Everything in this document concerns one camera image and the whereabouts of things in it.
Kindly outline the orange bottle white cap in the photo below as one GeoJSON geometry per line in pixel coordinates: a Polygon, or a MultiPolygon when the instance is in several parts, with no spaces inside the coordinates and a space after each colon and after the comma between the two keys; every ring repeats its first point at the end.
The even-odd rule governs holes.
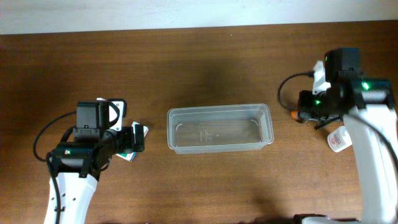
{"type": "Polygon", "coordinates": [[[290,112],[290,115],[291,115],[291,117],[292,117],[294,120],[300,119],[300,118],[299,118],[299,112],[298,112],[298,111],[291,111],[291,112],[290,112]]]}

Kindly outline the clear sanitizer bottle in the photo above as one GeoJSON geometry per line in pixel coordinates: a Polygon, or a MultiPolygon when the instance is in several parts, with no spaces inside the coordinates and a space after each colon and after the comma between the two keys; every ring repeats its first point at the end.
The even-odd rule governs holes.
{"type": "Polygon", "coordinates": [[[329,147],[334,152],[340,152],[352,145],[346,126],[340,126],[327,137],[329,147]]]}

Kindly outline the clear plastic container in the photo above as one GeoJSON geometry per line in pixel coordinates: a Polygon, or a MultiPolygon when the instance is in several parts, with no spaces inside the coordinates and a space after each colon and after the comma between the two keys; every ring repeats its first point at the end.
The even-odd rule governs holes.
{"type": "Polygon", "coordinates": [[[167,113],[167,143],[177,154],[255,151],[274,141],[265,104],[173,108],[167,113]]]}

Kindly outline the white green medicine box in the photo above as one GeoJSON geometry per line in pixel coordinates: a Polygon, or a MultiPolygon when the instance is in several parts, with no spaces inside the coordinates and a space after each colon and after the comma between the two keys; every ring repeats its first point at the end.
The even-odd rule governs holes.
{"type": "Polygon", "coordinates": [[[145,150],[145,136],[148,133],[148,127],[133,122],[131,126],[123,126],[118,132],[120,137],[120,148],[116,155],[121,159],[132,162],[135,156],[145,150]]]}

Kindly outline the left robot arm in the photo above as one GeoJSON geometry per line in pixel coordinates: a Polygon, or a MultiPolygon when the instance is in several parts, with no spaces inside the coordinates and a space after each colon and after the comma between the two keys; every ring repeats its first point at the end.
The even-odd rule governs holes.
{"type": "Polygon", "coordinates": [[[50,173],[46,223],[84,223],[100,174],[116,154],[144,151],[148,128],[137,122],[123,126],[122,99],[81,101],[76,125],[46,155],[50,173]]]}

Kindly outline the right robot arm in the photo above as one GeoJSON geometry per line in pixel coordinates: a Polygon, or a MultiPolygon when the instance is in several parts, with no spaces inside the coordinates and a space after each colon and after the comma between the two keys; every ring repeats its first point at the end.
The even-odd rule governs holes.
{"type": "Polygon", "coordinates": [[[341,120],[351,138],[363,200],[362,223],[397,223],[397,114],[389,80],[367,78],[357,48],[324,54],[312,72],[312,90],[302,90],[299,121],[320,129],[341,120]]]}

